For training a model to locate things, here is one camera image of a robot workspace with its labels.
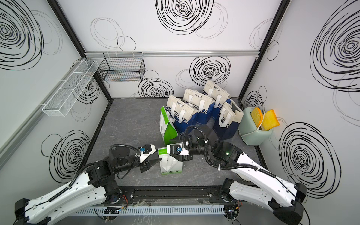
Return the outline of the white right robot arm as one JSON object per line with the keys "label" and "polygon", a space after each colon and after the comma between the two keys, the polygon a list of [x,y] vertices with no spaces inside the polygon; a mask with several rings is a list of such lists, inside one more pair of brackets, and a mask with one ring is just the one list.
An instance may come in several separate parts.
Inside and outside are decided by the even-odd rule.
{"label": "white right robot arm", "polygon": [[206,163],[219,171],[231,171],[253,185],[243,185],[226,179],[221,187],[222,198],[227,202],[245,201],[273,212],[287,225],[299,225],[306,210],[303,202],[307,187],[281,179],[252,160],[243,150],[230,142],[218,140],[208,126],[189,126],[177,136],[178,142],[170,154],[178,161],[190,161],[202,155]]}

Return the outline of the blue beige takeout bag front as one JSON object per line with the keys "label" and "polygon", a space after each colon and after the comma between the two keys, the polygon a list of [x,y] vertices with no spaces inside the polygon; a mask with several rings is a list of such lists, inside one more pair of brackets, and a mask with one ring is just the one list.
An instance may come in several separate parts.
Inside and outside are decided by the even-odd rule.
{"label": "blue beige takeout bag front", "polygon": [[229,103],[225,102],[220,110],[219,117],[213,125],[213,130],[219,140],[233,138],[243,116],[244,112],[232,99],[230,99]]}

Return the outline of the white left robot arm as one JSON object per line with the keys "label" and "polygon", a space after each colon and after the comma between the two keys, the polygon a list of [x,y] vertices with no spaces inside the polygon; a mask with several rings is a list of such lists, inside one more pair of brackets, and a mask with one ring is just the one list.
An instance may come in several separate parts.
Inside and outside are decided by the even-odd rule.
{"label": "white left robot arm", "polygon": [[80,168],[73,179],[36,199],[23,198],[15,203],[15,225],[50,225],[97,204],[128,203],[116,182],[118,173],[140,168],[145,172],[160,159],[148,160],[157,151],[155,145],[135,148],[114,144],[104,159]]}

